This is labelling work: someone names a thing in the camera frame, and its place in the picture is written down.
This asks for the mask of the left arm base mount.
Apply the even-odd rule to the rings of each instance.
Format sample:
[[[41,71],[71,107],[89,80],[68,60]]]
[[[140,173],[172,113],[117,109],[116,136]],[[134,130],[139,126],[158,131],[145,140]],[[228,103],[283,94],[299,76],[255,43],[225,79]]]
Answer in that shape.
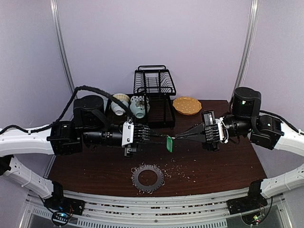
[[[51,198],[45,199],[44,203],[49,209],[80,216],[83,214],[85,207],[85,202],[83,200],[68,197],[52,196]]]

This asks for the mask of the black wire dish rack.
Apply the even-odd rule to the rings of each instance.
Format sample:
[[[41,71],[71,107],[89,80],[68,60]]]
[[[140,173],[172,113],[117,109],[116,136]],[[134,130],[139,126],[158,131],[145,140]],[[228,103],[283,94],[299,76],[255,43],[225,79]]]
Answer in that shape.
[[[143,96],[150,105],[143,118],[135,122],[146,124],[150,128],[175,127],[175,113],[171,97],[176,88],[169,69],[165,65],[138,66],[134,72],[133,92],[129,97]]]

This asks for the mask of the metal keyring disc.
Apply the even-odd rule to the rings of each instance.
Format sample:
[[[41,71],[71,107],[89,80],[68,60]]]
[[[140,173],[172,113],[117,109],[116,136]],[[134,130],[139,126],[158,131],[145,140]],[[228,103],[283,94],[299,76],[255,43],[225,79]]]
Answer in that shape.
[[[155,164],[145,164],[131,168],[131,180],[139,194],[152,194],[165,185],[164,174]]]

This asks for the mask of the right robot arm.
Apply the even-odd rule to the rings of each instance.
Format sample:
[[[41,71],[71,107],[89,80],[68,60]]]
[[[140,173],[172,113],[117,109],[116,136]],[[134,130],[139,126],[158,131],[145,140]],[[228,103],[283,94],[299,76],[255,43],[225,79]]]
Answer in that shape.
[[[249,87],[235,89],[229,112],[216,119],[213,111],[205,111],[202,123],[174,136],[175,140],[201,142],[209,151],[219,150],[220,143],[234,137],[249,136],[251,143],[269,150],[283,150],[303,156],[304,132],[283,117],[261,110],[262,96]],[[300,166],[279,176],[250,184],[243,204],[254,209],[262,200],[304,185],[304,167]]]

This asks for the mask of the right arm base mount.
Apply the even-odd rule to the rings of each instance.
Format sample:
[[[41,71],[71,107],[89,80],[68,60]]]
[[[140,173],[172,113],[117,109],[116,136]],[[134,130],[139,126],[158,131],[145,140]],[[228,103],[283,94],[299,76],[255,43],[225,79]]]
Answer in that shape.
[[[244,213],[247,211],[259,209],[260,206],[267,206],[268,202],[262,196],[245,196],[227,201],[230,215]]]

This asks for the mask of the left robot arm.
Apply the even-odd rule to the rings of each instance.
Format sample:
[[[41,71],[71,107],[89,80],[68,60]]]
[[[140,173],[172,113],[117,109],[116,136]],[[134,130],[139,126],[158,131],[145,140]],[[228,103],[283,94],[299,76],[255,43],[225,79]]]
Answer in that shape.
[[[83,145],[123,147],[134,152],[138,145],[149,143],[151,137],[161,136],[148,126],[131,120],[110,123],[104,114],[104,100],[97,95],[74,100],[73,114],[71,121],[59,120],[41,128],[21,129],[12,125],[0,131],[1,175],[14,178],[58,211],[68,207],[62,185],[22,166],[17,154],[71,155],[82,152]]]

